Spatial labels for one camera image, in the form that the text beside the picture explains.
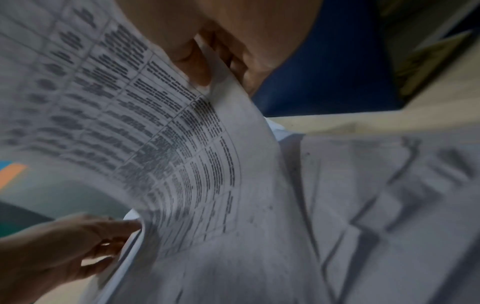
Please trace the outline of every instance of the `hand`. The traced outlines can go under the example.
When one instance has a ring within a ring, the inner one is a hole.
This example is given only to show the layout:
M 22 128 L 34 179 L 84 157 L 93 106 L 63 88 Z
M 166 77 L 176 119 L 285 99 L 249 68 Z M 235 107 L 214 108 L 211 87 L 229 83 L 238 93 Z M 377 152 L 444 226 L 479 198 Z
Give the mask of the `hand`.
M 323 0 L 117 0 L 126 17 L 194 82 L 211 81 L 208 43 L 252 95 L 302 43 Z
M 0 239 L 0 303 L 35 302 L 70 281 L 105 270 L 138 221 L 74 215 Z M 84 259 L 110 256 L 82 266 Z

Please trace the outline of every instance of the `person's right hand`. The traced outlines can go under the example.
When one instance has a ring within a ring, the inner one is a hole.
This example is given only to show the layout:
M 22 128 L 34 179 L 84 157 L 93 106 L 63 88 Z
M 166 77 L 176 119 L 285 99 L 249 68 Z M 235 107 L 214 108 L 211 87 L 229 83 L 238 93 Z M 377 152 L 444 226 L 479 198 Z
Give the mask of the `person's right hand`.
M 117 0 L 126 17 L 191 80 L 211 81 L 196 34 L 252 95 L 303 42 L 323 0 Z

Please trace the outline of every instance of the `orange object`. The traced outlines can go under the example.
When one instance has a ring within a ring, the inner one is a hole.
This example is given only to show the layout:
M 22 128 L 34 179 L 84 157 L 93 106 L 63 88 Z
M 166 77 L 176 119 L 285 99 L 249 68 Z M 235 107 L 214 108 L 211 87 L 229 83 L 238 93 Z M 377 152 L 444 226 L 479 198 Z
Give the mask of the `orange object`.
M 22 164 L 10 164 L 0 171 L 0 190 L 17 177 L 27 166 Z

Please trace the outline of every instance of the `person's left hand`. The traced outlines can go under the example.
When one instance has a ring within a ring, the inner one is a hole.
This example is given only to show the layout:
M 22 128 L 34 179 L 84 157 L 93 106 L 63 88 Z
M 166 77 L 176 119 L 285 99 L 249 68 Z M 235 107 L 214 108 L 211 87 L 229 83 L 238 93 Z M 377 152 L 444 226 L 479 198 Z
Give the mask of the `person's left hand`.
M 105 270 L 138 221 L 74 215 L 0 239 L 0 303 L 32 303 L 55 287 Z M 84 259 L 109 256 L 83 265 Z

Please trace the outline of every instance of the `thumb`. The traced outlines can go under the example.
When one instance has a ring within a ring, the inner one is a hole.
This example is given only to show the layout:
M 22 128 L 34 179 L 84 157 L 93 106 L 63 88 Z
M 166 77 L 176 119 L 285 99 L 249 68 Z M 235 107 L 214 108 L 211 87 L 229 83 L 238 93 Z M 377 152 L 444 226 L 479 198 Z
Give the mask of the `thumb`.
M 207 59 L 194 39 L 165 52 L 170 60 L 195 83 L 207 86 L 212 81 Z

